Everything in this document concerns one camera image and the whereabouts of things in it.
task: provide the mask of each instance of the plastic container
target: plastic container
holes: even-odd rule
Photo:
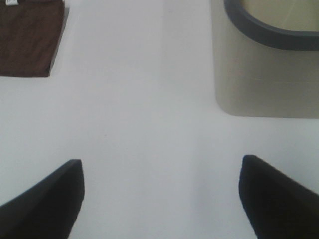
[[[319,118],[319,1],[211,0],[211,8],[220,107]]]

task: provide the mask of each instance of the brown towel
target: brown towel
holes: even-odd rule
[[[62,0],[0,0],[0,75],[47,77],[63,17]]]

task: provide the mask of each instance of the white label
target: white label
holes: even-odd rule
[[[7,6],[13,6],[13,5],[18,5],[18,0],[5,0],[5,5]]]

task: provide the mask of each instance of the white surface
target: white surface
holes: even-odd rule
[[[0,203],[80,158],[71,239],[254,239],[244,154],[318,193],[319,120],[218,108],[209,1],[68,0],[51,76],[0,77]]]

